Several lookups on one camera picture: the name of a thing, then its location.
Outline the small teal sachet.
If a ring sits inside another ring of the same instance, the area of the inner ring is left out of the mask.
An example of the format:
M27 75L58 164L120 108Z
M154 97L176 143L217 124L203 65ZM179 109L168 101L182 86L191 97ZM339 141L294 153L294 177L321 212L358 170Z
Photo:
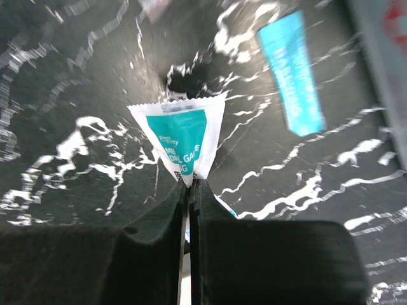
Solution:
M301 11L258 31L258 39L277 82L288 129L300 137L326 127L308 56Z

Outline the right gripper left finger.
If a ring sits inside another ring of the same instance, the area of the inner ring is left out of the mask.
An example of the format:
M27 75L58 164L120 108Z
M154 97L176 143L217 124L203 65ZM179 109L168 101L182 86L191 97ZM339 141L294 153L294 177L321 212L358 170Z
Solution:
M186 188L129 225L1 228L2 304L179 304Z

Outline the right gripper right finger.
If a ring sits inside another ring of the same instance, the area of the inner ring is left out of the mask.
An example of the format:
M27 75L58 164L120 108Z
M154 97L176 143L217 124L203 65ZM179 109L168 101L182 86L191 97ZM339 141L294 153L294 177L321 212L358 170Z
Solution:
M366 304L353 237L324 220L239 220L208 183L190 189L193 304Z

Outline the teal white wipes packet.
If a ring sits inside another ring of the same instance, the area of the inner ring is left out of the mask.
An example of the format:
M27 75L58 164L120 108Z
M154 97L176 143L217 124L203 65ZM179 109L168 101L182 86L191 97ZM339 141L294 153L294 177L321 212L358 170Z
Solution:
M201 301L201 212L195 191L214 162L227 94L131 105L141 127L177 181L174 193L126 228L135 247L133 304L179 304L184 248L190 246L191 299Z

